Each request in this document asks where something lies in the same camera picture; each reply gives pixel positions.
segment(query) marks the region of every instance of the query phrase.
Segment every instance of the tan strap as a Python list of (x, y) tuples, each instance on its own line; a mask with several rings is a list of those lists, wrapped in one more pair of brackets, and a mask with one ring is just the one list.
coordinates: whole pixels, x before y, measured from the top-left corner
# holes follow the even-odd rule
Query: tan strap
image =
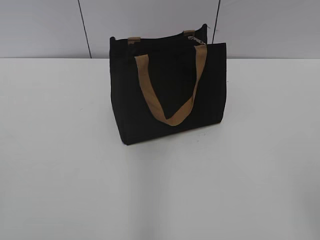
[(129, 37), (128, 38), (128, 45), (129, 44), (134, 44), (134, 43), (137, 43), (137, 42), (141, 42), (141, 37), (133, 36), (133, 37)]
[(195, 36), (196, 35), (196, 31), (195, 30), (185, 30), (183, 31), (183, 35), (185, 37), (188, 37), (188, 36)]
[(186, 101), (176, 113), (166, 119), (164, 110), (157, 98), (157, 95), (152, 87), (149, 72), (148, 72), (148, 65), (149, 65), (149, 57), (147, 54), (136, 56), (135, 61), (138, 68), (138, 77), (139, 77), (139, 84), (144, 96), (144, 99), (152, 113), (152, 115), (159, 121), (168, 124), (170, 126), (177, 126), (182, 123), (186, 117), (191, 113), (192, 108), (194, 106), (194, 100), (197, 93), (197, 87), (203, 70), (206, 64), (207, 58), (207, 46), (206, 45), (198, 45), (195, 46), (195, 66), (196, 66), (196, 81), (193, 89), (193, 94)]

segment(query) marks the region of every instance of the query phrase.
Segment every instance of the white tabletop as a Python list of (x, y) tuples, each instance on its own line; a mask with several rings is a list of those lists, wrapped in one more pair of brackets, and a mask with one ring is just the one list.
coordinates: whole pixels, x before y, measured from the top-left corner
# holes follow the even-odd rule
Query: white tabletop
[(227, 81), (221, 124), (125, 146), (108, 59), (0, 59), (0, 239), (320, 239), (320, 60)]

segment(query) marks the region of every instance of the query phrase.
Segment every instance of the bag handle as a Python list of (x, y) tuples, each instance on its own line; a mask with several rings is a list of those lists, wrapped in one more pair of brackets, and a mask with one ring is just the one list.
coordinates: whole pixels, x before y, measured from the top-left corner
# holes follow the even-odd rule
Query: bag handle
[(170, 126), (177, 126), (180, 123), (182, 123), (186, 119), (186, 117), (191, 113), (192, 108), (194, 107), (194, 101), (197, 93), (198, 83), (206, 64), (207, 46), (198, 45), (198, 46), (194, 46), (194, 48), (195, 48), (196, 81), (193, 89), (193, 94), (189, 98), (189, 100), (186, 101), (179, 108), (179, 110), (176, 111), (175, 114), (168, 119), (165, 117), (164, 110), (157, 98), (157, 95), (150, 81), (149, 72), (148, 72), (148, 65), (149, 65), (148, 54), (135, 57), (135, 61), (138, 69), (138, 78), (139, 78), (140, 88), (152, 115), (160, 122), (163, 122)]

